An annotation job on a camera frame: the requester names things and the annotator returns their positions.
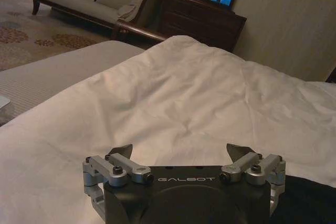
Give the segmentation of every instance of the wall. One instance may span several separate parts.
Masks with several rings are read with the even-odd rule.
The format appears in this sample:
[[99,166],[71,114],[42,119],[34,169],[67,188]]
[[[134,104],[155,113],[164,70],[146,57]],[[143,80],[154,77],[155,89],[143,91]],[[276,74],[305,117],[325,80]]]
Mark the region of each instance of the wall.
[[336,0],[236,0],[247,17],[234,53],[304,80],[336,66]]
[[235,54],[303,80],[336,66],[336,0],[236,0],[247,17]]

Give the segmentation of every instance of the wrinkled fabric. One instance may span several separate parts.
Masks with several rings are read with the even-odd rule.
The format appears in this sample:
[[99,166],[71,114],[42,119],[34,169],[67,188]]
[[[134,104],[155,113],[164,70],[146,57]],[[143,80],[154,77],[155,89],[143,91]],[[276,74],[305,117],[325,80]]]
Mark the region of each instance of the wrinkled fabric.
[[335,141],[335,85],[176,36],[0,127],[0,222],[103,223],[81,162],[115,146],[143,165],[225,165],[234,143],[336,187]]

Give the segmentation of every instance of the bed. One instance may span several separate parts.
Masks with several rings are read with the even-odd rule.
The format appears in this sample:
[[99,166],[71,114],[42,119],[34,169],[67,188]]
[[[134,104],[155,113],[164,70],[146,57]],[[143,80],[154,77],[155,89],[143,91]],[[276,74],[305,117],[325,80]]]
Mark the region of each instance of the bed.
[[332,190],[336,86],[171,37],[0,127],[0,222],[103,223],[82,190],[85,157],[133,144],[143,165],[224,165],[226,143]]
[[0,95],[11,100],[6,111],[0,112],[0,125],[142,52],[120,41],[106,41],[0,72]]

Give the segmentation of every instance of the silver metal bracket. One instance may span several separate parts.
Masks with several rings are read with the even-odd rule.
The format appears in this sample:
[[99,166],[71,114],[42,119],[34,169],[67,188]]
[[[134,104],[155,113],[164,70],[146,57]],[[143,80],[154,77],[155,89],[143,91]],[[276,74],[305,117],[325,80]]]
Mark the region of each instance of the silver metal bracket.
[[235,183],[240,181],[241,175],[252,165],[259,162],[257,153],[250,152],[238,159],[231,165],[222,166],[221,179],[225,183]]
[[127,172],[122,170],[115,174],[114,166],[100,156],[86,158],[83,162],[84,193],[91,197],[93,208],[105,221],[104,193],[99,183],[108,182],[111,186],[120,187],[127,183]]
[[123,167],[135,183],[150,184],[154,180],[148,166],[139,165],[119,153],[110,155],[109,161],[113,165]]
[[259,163],[260,170],[249,168],[246,180],[249,184],[260,186],[268,181],[271,184],[270,215],[278,206],[280,194],[285,192],[286,162],[278,155],[270,154]]
[[254,167],[251,167],[246,171],[247,182],[255,186],[263,185],[266,182],[268,175],[278,166],[279,163],[280,156],[274,154],[268,155],[260,161],[260,169],[254,169]]

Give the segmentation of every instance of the carpet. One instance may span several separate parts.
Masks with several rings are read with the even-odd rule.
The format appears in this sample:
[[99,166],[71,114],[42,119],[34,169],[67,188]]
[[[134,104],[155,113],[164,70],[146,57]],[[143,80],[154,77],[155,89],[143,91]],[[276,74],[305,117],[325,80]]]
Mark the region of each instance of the carpet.
[[109,40],[111,30],[33,0],[0,0],[0,71]]

